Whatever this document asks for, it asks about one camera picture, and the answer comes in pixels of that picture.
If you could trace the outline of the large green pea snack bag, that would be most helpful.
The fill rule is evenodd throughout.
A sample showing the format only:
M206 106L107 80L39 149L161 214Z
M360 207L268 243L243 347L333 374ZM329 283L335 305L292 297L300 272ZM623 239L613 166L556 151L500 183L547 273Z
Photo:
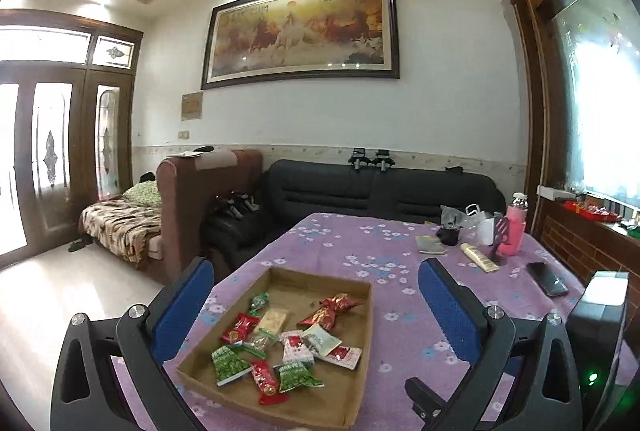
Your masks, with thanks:
M210 355L218 387L228 385L228 383L238 380L252 371L252 364L240 356L241 351L241 344L226 344L218 347Z

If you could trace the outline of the red snack packet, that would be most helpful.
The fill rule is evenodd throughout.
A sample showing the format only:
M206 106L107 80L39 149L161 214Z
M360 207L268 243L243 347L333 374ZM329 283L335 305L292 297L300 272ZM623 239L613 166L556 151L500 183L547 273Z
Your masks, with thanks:
M258 403L262 406L277 405L288 400L286 393L280 392L279 381L265 359L255 359L252 364L252 377L260 392Z
M239 313L234 324L220 337L226 344L242 343L259 323L260 318L254 315Z

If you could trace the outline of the green clear candy packet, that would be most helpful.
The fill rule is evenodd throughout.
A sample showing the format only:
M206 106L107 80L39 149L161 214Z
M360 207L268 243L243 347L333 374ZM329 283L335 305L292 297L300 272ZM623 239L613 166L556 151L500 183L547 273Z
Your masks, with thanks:
M250 307L248 308L247 314L250 316L257 316L264 307L267 307L268 304L269 293L258 293L258 295L254 295L252 300L250 300Z

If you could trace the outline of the yellow biscuit packet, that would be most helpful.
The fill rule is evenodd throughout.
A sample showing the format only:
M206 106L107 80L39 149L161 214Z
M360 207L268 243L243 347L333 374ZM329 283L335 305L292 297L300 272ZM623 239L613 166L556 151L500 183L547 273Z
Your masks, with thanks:
M289 316L290 311L288 309L283 309L283 307L270 307L270 309L262 315L262 318L257 324L255 330L261 331L262 333L270 333L270 335L273 336L278 336L284 328Z

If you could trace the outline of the small green pea bag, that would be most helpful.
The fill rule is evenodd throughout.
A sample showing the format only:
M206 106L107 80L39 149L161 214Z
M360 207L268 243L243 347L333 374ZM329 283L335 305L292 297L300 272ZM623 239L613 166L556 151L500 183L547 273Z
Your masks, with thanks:
M318 389L324 382L310 372L303 362L291 362L276 367L279 378L279 392L288 393L298 388Z

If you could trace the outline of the dark red peanut bag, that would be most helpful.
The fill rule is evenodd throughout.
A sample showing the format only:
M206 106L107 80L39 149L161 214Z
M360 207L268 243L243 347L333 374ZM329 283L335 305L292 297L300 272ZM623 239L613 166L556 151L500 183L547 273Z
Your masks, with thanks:
M320 304L321 307L326 307L335 314L343 314L352 310L354 307L359 307L361 302L352 298L348 293L341 292L333 297L323 299Z
M336 313L330 307L319 307L314 313L308 317L299 321L296 326L299 328L309 328L314 325L319 325L326 331L331 331L335 325Z

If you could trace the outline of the cream small packet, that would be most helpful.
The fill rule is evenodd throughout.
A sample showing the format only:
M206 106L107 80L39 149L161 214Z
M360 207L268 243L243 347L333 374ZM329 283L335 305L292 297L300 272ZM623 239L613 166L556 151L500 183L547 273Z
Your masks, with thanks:
M333 336L319 324L308 327L300 335L308 347L312 347L321 356L330 354L342 344L342 340Z

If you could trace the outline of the white red candy packet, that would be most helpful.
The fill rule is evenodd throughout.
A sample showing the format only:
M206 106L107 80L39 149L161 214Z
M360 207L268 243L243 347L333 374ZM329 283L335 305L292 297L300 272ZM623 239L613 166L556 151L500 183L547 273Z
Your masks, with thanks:
M283 364L301 362L305 366L314 365L314 355L303 340L300 330L289 330L280 333L279 340L283 345Z

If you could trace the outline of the black smartphone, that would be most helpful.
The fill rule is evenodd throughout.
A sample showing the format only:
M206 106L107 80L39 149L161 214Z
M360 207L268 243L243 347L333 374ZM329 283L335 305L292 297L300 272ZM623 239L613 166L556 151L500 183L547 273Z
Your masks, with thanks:
M544 262L532 262L526 265L530 277L548 298L563 297L568 294L568 288L562 279L553 273L550 266Z

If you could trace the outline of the purple floral tablecloth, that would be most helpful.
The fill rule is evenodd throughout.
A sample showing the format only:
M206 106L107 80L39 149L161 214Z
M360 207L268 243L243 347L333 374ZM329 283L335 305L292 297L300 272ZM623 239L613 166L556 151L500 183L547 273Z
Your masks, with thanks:
M418 286L420 262L416 235L433 235L432 225L311 214L231 273L210 292L198 319L175 359L164 367L178 392L207 430L281 430L240 411L224 407L186 388L178 367L259 276L276 266L309 274L361 281L371 287L373 336L366 388L357 420L349 430L420 430L404 382L420 377L444 399L469 368L449 344ZM585 290L582 282L533 237L525 236L517 255L506 258L500 271L482 272L458 247L438 257L461 285L480 301L498 304L512 317L539 321L547 313L567 318ZM547 262L562 278L568 294L550 299L526 271L529 262Z

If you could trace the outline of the cream tube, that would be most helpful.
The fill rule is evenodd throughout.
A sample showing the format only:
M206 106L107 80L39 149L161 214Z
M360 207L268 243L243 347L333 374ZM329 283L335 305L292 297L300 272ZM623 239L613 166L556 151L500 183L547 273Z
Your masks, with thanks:
M494 261L487 258L486 255L484 255L484 253L477 247L472 246L469 243L462 243L460 249L464 253L465 257L483 272L492 273L498 271L499 266Z

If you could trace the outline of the black phone stand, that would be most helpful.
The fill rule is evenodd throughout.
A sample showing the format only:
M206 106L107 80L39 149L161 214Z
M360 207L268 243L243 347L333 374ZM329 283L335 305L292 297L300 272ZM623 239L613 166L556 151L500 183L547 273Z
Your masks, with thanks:
M500 257L498 250L503 243L509 241L510 221L500 212L495 212L492 220L494 220L494 237L492 237L488 258L492 263L500 266L503 258Z

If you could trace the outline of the pink sleeved bottle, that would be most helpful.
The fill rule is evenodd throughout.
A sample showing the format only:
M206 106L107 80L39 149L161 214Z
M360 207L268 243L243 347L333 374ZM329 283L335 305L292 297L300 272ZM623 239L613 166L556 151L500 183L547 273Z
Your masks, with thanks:
M498 247L500 255L510 257L520 249L521 241L526 229L526 217L528 212L527 195L516 192L512 196L512 202L506 208L506 226L508 234Z

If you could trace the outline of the white round container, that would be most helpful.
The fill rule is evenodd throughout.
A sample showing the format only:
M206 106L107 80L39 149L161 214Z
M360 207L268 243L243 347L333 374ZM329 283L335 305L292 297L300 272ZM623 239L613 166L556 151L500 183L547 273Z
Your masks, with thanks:
M489 247L494 244L495 219L493 217L485 217L477 224L476 239L480 246Z

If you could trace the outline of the leopard print blanket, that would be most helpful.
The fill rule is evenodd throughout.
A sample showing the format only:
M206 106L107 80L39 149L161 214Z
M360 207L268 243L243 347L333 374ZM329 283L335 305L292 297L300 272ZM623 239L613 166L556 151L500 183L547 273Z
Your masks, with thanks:
M139 265L149 258L149 241L160 235L160 208L125 197L105 200L82 210L79 229L116 257Z

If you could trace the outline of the green booklet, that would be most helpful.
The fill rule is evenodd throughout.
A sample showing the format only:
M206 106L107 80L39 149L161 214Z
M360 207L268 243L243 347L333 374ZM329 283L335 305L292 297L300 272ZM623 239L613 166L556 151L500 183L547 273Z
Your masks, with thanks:
M416 249L422 255L445 255L446 246L437 236L418 235L416 236Z

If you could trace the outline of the green pillow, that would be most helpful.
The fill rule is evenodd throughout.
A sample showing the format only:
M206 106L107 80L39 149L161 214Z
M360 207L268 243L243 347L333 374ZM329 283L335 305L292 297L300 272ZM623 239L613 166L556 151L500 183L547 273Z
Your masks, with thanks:
M162 206L162 197L155 181L140 182L129 188L122 197L128 202L145 207L160 208Z

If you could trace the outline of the black sofa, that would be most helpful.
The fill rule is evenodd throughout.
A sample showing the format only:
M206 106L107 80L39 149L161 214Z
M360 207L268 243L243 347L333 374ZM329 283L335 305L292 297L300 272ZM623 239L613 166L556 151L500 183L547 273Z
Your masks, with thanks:
M437 222L442 207L506 211L496 183L460 167L444 171L317 164L280 159L250 195L218 200L201 223L203 247L234 271L305 217L317 212L383 220Z

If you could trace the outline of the black clips on sofa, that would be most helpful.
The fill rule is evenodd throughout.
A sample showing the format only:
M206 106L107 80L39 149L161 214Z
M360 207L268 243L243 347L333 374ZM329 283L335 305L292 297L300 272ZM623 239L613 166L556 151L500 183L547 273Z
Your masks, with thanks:
M349 165L355 171L360 171L363 167L373 166L386 172L395 165L389 150L377 150L372 157L369 157L365 148L355 148L348 159Z

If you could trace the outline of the wooden window cabinet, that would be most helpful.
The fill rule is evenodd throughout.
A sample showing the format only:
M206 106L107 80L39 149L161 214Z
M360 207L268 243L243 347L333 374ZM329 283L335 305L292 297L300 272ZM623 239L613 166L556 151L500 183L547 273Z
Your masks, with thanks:
M585 217L639 215L639 15L631 0L508 0L524 54L527 229L581 283L629 276L639 323L639 236Z

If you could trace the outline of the wooden glass door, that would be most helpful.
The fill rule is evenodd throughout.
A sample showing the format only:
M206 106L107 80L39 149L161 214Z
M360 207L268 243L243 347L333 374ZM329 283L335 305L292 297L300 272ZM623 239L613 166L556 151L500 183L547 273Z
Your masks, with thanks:
M93 18L2 11L2 266L76 239L82 210L131 186L142 39Z

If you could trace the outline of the framed horse painting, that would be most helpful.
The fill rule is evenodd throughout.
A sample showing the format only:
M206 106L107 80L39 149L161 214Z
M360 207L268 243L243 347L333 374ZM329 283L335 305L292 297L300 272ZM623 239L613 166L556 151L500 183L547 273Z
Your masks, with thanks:
M235 0L213 8L201 88L400 77L396 0Z

